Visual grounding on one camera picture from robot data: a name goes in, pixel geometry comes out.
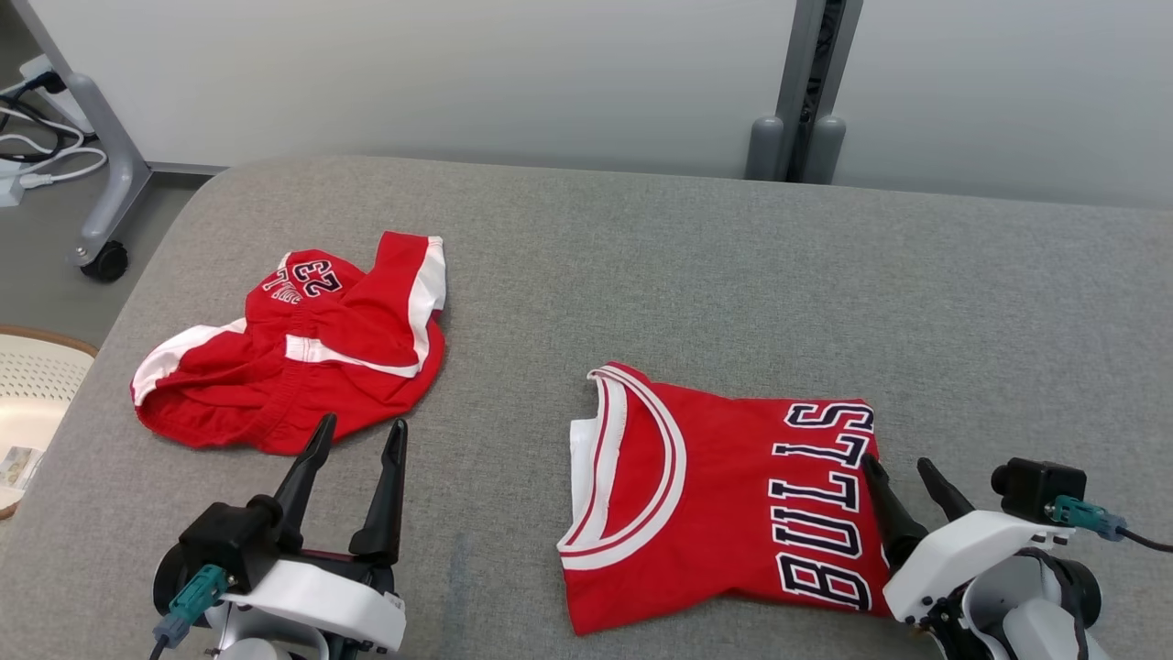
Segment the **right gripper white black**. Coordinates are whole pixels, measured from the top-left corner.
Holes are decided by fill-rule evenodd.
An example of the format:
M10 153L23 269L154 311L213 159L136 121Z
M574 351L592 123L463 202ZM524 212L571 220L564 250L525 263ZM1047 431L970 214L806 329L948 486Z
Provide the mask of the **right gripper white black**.
M976 511L933 461L921 456L918 476L949 522L927 535L925 526L893 492L891 479L876 456L865 455L861 472L884 559L897 571L883 588L884 603L896 620L920 620L940 599L960 599L968 622L992 626L1032 599L1058 600L1058 580L1045 574L1039 559L1022 554L1022 550L1050 551L1056 543L1066 543L1072 529Z

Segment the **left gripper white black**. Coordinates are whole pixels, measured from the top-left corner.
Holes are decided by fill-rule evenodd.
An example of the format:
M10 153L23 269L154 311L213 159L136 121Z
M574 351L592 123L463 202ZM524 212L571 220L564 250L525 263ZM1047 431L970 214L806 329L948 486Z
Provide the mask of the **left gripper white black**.
M282 506L277 547L299 552L301 522L317 472L334 445L335 413L323 415L274 494ZM405 601L395 593L405 501L408 424L395 419L380 455L377 491L350 553L310 552L277 560L248 588L230 588L219 607L223 655L394 655L405 639Z

